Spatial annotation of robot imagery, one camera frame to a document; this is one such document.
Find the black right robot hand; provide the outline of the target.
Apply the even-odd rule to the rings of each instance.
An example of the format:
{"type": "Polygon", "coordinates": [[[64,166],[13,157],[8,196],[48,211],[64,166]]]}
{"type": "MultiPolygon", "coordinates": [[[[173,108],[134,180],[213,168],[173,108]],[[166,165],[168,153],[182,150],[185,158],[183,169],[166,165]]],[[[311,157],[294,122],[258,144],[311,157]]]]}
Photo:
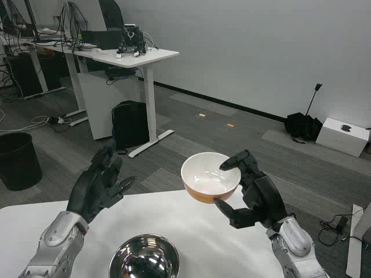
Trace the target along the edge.
{"type": "Polygon", "coordinates": [[[278,232],[288,214],[271,178],[259,169],[257,160],[247,149],[220,165],[223,171],[234,168],[241,172],[239,184],[247,207],[234,209],[221,199],[215,199],[214,204],[236,229],[248,228],[259,222],[263,227],[278,232]]]}

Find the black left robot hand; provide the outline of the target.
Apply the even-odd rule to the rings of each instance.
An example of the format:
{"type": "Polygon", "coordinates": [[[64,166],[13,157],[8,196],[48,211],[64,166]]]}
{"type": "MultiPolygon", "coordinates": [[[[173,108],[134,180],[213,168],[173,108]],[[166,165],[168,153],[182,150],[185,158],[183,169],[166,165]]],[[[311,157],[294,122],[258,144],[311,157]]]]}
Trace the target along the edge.
{"type": "Polygon", "coordinates": [[[136,176],[121,182],[118,176],[122,159],[114,156],[111,147],[99,150],[91,160],[90,167],[75,183],[67,205],[67,211],[80,215],[91,223],[103,209],[108,209],[123,199],[124,193],[138,180],[136,176]]]}

